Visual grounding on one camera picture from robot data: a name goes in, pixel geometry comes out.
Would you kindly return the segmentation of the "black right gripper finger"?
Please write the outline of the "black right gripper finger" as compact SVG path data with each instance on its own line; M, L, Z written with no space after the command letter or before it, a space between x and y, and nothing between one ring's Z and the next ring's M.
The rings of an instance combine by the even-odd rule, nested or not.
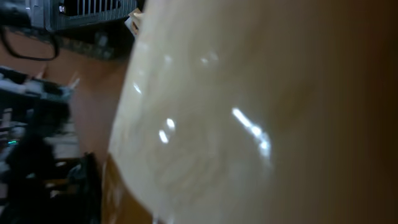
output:
M101 223L101 177L98 165L93 153L85 153L83 156L84 196L85 196L85 223Z

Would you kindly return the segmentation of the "white snack wrapper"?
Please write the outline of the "white snack wrapper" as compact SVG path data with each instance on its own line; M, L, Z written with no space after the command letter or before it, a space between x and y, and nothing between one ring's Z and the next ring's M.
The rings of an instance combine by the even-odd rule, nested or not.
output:
M104 223L396 223L397 2L147 1Z

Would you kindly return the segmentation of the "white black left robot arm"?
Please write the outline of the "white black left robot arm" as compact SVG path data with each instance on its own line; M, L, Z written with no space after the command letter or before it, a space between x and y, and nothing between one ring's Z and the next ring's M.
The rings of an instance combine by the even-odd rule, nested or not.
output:
M24 128L5 158L8 170L1 180L8 185L1 223L81 223L84 204L80 193L52 197L48 180L63 180L56 165L53 136L70 116L70 85L1 67L1 108L10 109L11 121Z

